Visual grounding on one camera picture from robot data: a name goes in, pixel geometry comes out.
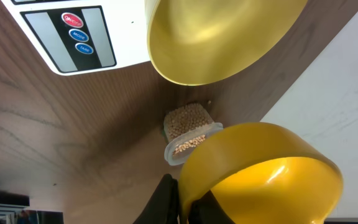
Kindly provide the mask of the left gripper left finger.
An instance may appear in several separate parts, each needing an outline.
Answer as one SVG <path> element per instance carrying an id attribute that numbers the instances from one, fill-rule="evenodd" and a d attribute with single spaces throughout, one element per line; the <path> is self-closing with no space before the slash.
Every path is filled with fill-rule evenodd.
<path id="1" fill-rule="evenodd" d="M 178 182 L 165 174 L 134 224 L 178 224 Z"/>

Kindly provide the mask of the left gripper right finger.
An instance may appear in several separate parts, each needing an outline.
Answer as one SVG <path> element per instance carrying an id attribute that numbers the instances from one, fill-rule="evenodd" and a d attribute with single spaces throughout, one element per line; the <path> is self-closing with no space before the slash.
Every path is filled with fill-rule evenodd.
<path id="1" fill-rule="evenodd" d="M 221 208 L 212 191 L 191 204 L 189 224 L 234 224 Z"/>

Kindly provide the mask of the yellow measuring scoop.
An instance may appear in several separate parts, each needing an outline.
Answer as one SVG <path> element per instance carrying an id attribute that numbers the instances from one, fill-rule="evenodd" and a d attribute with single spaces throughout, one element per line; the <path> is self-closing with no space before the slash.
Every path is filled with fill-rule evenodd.
<path id="1" fill-rule="evenodd" d="M 234 223 L 323 223 L 341 198 L 338 166 L 290 130 L 244 123 L 219 131 L 187 158 L 178 181 L 182 223 L 211 198 Z"/>

